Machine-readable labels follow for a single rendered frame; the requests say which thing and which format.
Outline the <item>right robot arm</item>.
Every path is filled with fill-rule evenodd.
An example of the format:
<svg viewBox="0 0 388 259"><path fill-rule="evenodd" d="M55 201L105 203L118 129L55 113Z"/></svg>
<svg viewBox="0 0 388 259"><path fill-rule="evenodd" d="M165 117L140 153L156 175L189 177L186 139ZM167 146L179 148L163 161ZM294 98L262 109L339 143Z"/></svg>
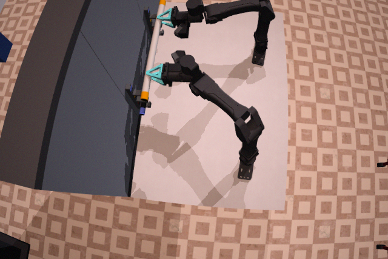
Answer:
<svg viewBox="0 0 388 259"><path fill-rule="evenodd" d="M258 26L254 32L256 44L253 51L252 63L259 66L264 65L266 49L268 49L267 33L270 21L275 19L275 14L270 0L239 0L225 3L217 2L207 6L203 6L202 0L188 0L186 2L186 7L189 13L190 23L202 22L205 17L206 24L215 24L229 16L246 12L258 12ZM206 13L204 12L204 9ZM174 34L181 39L189 38L190 23L189 20L187 20L188 13L177 13L176 15L176 21L179 27L174 31Z"/></svg>

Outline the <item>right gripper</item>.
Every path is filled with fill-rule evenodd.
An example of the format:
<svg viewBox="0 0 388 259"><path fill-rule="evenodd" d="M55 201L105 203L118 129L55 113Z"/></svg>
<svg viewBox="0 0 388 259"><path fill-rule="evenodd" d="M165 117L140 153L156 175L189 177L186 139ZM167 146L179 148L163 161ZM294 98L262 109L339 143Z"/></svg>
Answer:
<svg viewBox="0 0 388 259"><path fill-rule="evenodd" d="M169 26L171 28L176 28L176 25L178 27L178 23L176 21L177 13L188 13L188 11L179 12L177 6L174 6L174 8L170 8L167 11L165 11L164 13L158 15L157 19L161 19L162 20L162 24L165 24L165 25L167 25L167 26ZM161 16L166 15L166 14L169 14L168 17L166 17L166 18L161 17ZM189 20L189 23L190 23L189 13L188 13L188 20ZM163 22L163 21L170 21L171 23L169 24L169 23Z"/></svg>

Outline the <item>silver metal bar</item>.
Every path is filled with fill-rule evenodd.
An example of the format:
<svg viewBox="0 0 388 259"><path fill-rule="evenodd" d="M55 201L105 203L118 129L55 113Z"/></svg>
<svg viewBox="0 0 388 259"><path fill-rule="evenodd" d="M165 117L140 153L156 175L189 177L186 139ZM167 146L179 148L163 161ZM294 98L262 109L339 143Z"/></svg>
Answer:
<svg viewBox="0 0 388 259"><path fill-rule="evenodd" d="M166 5L166 0L160 0L157 16L164 13L165 5ZM156 16L155 26L153 29L153 35L152 35L152 40L150 44L147 65L145 69L144 82L142 86L141 99L140 99L142 101L148 101L148 97L149 97L150 83L151 83L152 77L149 75L146 75L146 71L153 68L155 55L156 55L156 48L158 45L159 33L160 33L161 23L162 23L162 20L157 19L157 16Z"/></svg>

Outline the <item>dark grey wall rack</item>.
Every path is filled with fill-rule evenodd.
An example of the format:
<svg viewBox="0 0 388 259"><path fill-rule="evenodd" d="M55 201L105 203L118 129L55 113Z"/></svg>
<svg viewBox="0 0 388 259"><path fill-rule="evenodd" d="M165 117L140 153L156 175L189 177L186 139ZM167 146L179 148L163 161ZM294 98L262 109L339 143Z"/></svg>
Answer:
<svg viewBox="0 0 388 259"><path fill-rule="evenodd" d="M144 14L149 28L150 36L152 37L153 29L155 26L155 22L152 22L152 19L156 19L156 14L150 14L149 7L144 7ZM159 35L164 36L164 30L160 31ZM142 90L134 90L131 84L126 84L125 90L127 91L127 93L129 94L138 109L141 108L141 102L147 103L146 108L151 108L151 101L148 102L140 100Z"/></svg>

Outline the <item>grey panel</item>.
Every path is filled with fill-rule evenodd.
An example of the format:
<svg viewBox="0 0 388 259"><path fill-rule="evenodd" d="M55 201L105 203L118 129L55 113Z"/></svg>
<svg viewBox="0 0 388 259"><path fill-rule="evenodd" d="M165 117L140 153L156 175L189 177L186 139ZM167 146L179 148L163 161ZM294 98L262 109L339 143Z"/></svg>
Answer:
<svg viewBox="0 0 388 259"><path fill-rule="evenodd" d="M0 181L131 197L151 36L160 0L47 0L0 137Z"/></svg>

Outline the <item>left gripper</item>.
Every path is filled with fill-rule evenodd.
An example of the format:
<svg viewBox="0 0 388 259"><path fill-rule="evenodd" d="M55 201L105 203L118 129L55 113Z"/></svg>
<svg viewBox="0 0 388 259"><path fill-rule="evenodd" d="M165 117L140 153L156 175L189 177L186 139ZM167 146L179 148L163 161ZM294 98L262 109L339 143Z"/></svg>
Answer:
<svg viewBox="0 0 388 259"><path fill-rule="evenodd" d="M180 74L182 74L182 69L181 69L181 72L171 72L169 71L169 65L170 65L169 62L166 62L165 64L160 64L146 71L146 75L151 76L152 80L160 83L163 86L166 86L168 84L169 87L171 87L172 82L182 82L182 76L180 76ZM159 69L159 72L155 72L152 74L150 73L158 69Z"/></svg>

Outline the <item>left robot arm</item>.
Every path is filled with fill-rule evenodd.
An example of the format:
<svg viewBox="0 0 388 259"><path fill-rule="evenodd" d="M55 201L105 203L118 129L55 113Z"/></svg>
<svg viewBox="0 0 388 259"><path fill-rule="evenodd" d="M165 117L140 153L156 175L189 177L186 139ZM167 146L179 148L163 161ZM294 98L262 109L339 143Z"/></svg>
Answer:
<svg viewBox="0 0 388 259"><path fill-rule="evenodd" d="M181 72L182 69L182 81L190 82L189 87L195 96L216 104L233 119L236 135L242 142L238 178L251 180L253 165L259 155L257 141L264 130L258 111L253 106L248 109L226 94L210 76L199 69L192 55L186 55L184 50L177 50L171 56L174 63L170 63L169 71ZM249 116L250 120L246 123Z"/></svg>

